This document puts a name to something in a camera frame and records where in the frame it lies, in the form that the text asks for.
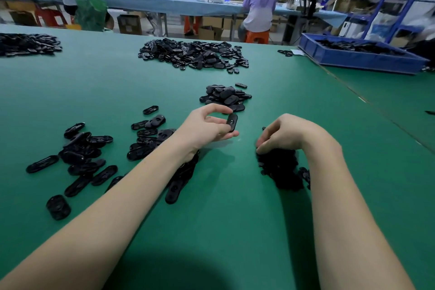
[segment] hand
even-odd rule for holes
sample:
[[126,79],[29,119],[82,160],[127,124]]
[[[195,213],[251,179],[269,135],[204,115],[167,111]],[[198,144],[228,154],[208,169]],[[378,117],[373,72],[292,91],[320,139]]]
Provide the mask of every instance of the hand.
[[229,133],[231,126],[226,124],[226,119],[209,116],[213,112],[231,114],[233,111],[227,106],[215,103],[195,109],[172,134],[171,139],[187,146],[189,154],[186,161],[191,160],[197,150],[212,141],[226,140],[239,135],[239,131]]
[[307,139],[315,133],[326,133],[319,125],[306,119],[283,114],[265,128],[255,146],[262,155],[275,148],[303,149]]

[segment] lavender t-shirt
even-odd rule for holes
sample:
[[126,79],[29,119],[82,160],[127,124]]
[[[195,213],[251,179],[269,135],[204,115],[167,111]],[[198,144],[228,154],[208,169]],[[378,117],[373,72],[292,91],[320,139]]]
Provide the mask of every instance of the lavender t-shirt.
[[249,9],[244,27],[251,32],[267,31],[272,26],[272,13],[277,0],[244,0],[243,8]]

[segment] green plastic bag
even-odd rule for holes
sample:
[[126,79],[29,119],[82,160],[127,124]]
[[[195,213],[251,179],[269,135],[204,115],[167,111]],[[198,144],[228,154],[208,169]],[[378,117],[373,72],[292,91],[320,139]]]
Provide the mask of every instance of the green plastic bag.
[[104,31],[107,4],[104,0],[76,0],[77,11],[74,23],[80,24],[82,30]]

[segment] red stool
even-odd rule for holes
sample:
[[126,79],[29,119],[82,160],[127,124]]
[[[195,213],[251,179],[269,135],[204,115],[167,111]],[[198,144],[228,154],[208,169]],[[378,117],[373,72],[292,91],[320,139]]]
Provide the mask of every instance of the red stool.
[[[59,16],[60,19],[63,22],[63,25],[58,24],[56,21],[56,16]],[[39,17],[42,18],[42,20],[44,21],[45,25],[47,27],[54,27],[54,28],[65,28],[65,25],[68,24],[67,20],[65,20],[65,18],[63,17],[62,12],[58,11],[57,9],[42,9],[42,8],[37,8],[35,10],[35,18],[36,18],[36,23],[42,27],[41,22],[39,20]]]
[[246,40],[247,43],[253,43],[256,39],[258,39],[258,44],[269,44],[269,31],[263,31],[263,32],[251,32],[248,31],[246,33]]
[[[199,24],[201,22],[201,17],[200,16],[195,16],[195,22],[193,24],[193,30],[195,31],[195,34],[198,34],[198,30],[199,30]],[[189,17],[185,16],[184,17],[184,33],[188,33],[190,30],[190,23],[189,23]]]

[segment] blue bin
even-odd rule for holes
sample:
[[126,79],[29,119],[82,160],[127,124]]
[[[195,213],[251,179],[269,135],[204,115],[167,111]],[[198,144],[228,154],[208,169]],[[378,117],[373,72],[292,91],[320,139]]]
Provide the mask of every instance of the blue bin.
[[324,36],[321,34],[302,34],[299,47],[314,60],[316,60],[320,65],[415,75],[416,73],[420,72],[429,61],[426,58],[422,58],[421,56],[417,56],[379,41],[372,42],[376,43],[378,46],[386,47],[394,51],[401,51],[405,54],[403,56],[393,56],[363,52],[339,51],[324,47],[316,41],[324,39],[332,42],[347,41],[353,43],[365,43],[370,41],[364,39]]

